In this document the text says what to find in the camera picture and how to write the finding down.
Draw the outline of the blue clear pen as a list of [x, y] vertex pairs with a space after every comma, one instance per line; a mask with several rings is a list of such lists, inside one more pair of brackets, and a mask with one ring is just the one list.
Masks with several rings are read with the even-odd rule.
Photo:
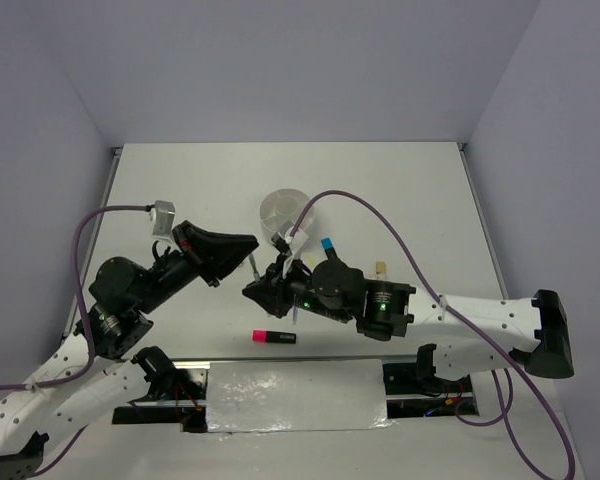
[[297, 325], [297, 321], [298, 321], [298, 296], [294, 295], [293, 297], [293, 301], [292, 301], [292, 325]]

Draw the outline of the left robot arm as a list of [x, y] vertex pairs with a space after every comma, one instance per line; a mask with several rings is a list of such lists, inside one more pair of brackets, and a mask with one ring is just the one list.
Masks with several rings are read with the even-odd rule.
[[208, 232], [188, 221], [145, 268], [113, 257], [99, 268], [94, 299], [58, 350], [0, 401], [0, 479], [39, 475], [46, 452], [118, 405], [165, 398], [189, 385], [157, 346], [130, 350], [149, 332], [147, 314], [194, 280], [219, 286], [257, 248], [249, 234]]

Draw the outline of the green clear pen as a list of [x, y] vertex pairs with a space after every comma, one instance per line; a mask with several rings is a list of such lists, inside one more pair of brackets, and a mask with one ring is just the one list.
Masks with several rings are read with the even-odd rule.
[[250, 254], [248, 259], [249, 259], [249, 264], [250, 264], [250, 267], [252, 270], [252, 275], [253, 275], [254, 281], [259, 281], [261, 277], [260, 277], [260, 272], [259, 272], [259, 269], [257, 266], [257, 261], [255, 258], [255, 255]]

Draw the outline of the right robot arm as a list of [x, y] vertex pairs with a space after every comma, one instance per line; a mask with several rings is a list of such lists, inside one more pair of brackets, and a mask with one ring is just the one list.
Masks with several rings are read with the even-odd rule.
[[575, 373], [566, 313], [552, 290], [518, 300], [431, 295], [422, 287], [368, 279], [331, 254], [314, 269], [280, 255], [242, 293], [276, 318], [299, 309], [353, 322], [372, 340], [405, 339], [416, 358], [416, 383], [426, 391], [513, 366], [552, 380]]

